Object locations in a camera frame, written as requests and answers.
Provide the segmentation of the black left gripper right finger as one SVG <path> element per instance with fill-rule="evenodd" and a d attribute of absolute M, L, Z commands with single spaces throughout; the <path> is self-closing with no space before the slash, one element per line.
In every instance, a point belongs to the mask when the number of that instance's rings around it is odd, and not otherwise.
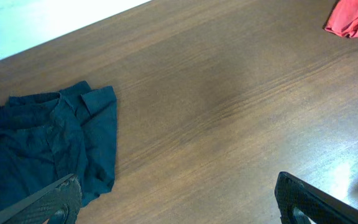
<path fill-rule="evenodd" d="M 274 194 L 284 224 L 358 224 L 358 209 L 288 172 L 278 174 Z"/>

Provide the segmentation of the dark blue shorts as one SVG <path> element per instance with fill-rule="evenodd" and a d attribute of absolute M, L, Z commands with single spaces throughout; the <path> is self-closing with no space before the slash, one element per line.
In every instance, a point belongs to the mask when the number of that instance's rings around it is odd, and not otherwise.
<path fill-rule="evenodd" d="M 10 97 L 0 106 L 0 211 L 69 174 L 89 204 L 112 190 L 116 150 L 111 86 Z"/>

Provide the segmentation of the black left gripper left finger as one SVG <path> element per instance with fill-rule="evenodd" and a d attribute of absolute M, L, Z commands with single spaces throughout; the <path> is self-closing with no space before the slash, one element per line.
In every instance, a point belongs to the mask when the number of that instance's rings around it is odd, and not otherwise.
<path fill-rule="evenodd" d="M 80 182 L 69 174 L 0 211 L 0 224 L 75 223 L 82 202 Z"/>

